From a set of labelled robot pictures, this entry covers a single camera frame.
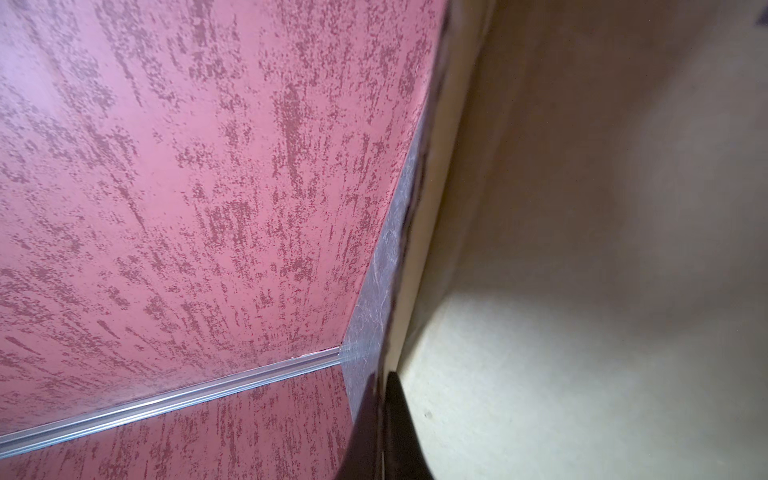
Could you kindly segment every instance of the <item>transparent edge strip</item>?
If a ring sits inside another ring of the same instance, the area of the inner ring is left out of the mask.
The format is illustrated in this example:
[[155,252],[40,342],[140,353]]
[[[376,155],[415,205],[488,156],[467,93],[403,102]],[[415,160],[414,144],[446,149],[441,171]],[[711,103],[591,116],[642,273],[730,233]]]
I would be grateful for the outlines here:
[[0,459],[339,364],[339,347],[334,347],[110,409],[0,435]]

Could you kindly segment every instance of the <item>speckled wall texture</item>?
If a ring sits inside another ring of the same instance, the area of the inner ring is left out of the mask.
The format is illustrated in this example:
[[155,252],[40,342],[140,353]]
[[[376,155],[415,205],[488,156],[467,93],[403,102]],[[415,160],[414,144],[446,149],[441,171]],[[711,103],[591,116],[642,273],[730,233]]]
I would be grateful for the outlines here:
[[0,2],[0,434],[341,343],[442,2]]
[[341,368],[0,460],[5,480],[330,480],[352,417]]

